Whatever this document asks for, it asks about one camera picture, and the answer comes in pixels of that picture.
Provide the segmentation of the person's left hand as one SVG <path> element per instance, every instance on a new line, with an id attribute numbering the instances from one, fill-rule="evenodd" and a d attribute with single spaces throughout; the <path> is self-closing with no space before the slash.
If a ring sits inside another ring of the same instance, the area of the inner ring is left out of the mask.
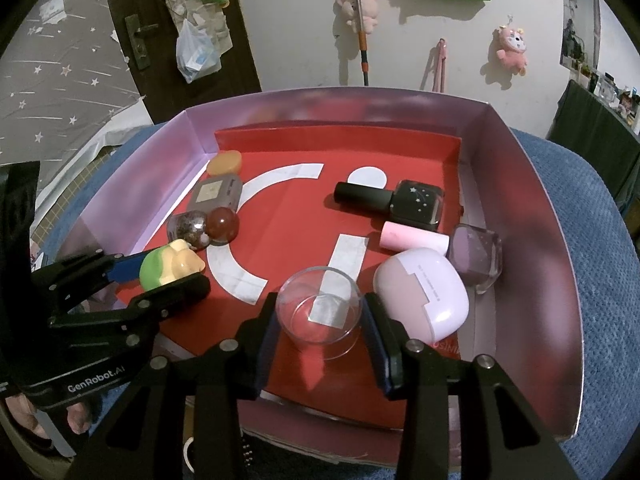
<path id="1" fill-rule="evenodd" d="M 41 439 L 50 440 L 50 431 L 43 426 L 43 416 L 47 411 L 37 408 L 31 400 L 27 399 L 24 393 L 17 396 L 8 396 L 4 403 L 10 415 L 17 422 L 17 425 L 30 431 Z M 66 408 L 67 425 L 74 434 L 85 434 L 93 424 L 93 416 L 90 408 L 84 402 L 73 404 Z"/>

